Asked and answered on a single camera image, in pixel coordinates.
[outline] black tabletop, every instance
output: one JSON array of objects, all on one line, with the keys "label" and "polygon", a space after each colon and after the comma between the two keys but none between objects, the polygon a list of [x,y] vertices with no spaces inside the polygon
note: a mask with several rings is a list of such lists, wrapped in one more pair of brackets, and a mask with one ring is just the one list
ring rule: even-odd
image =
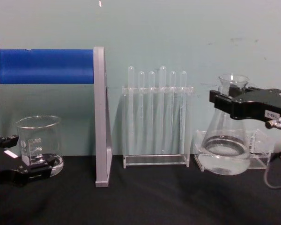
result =
[{"label": "black tabletop", "polygon": [[[113,158],[109,187],[95,187],[95,157],[64,157],[55,177],[24,187],[0,186],[3,225],[281,225],[281,190],[263,170],[237,176],[183,165],[123,169]],[[281,162],[270,180],[281,182]]]}]

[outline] gray bracket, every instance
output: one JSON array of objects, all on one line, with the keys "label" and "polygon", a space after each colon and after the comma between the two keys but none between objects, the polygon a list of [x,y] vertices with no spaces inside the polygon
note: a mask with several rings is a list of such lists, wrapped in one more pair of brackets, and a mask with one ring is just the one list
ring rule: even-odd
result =
[{"label": "gray bracket", "polygon": [[108,187],[112,160],[112,143],[105,54],[103,47],[94,47],[94,96],[96,129],[96,187]]}]

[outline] blue cylinder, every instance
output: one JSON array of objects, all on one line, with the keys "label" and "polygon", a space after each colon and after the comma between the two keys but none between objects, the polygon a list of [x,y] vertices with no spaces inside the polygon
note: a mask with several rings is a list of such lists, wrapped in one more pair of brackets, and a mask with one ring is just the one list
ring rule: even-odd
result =
[{"label": "blue cylinder", "polygon": [[92,84],[93,50],[0,49],[0,84]]}]

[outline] teal wall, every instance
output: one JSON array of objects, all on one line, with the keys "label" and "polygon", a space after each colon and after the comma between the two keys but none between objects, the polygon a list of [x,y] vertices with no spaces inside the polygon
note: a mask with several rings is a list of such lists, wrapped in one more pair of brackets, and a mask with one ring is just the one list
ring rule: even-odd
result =
[{"label": "teal wall", "polygon": [[[281,89],[281,0],[102,0],[102,7],[99,0],[0,0],[1,48],[94,46],[106,49],[111,126],[120,154],[119,101],[130,65],[187,71],[196,91],[193,129],[207,129],[213,114],[208,91],[222,73]],[[0,134],[15,133],[15,122],[34,114],[63,119],[65,155],[94,153],[93,85],[0,86]],[[279,139],[281,131],[269,135]]]}]

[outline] water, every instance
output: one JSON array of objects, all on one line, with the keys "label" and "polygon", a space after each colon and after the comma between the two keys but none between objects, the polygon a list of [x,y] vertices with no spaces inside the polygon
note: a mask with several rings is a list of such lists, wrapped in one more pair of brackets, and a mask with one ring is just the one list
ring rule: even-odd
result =
[{"label": "water", "polygon": [[50,175],[52,177],[57,175],[64,167],[64,161],[61,156],[56,154],[41,154],[38,156],[29,157],[29,160],[31,164],[34,165],[34,164],[43,163],[45,160],[49,159],[52,156],[55,157],[54,166],[52,168],[51,175]]},{"label": "water", "polygon": [[245,143],[234,137],[209,138],[200,151],[200,163],[205,169],[220,175],[243,173],[251,163]]}]

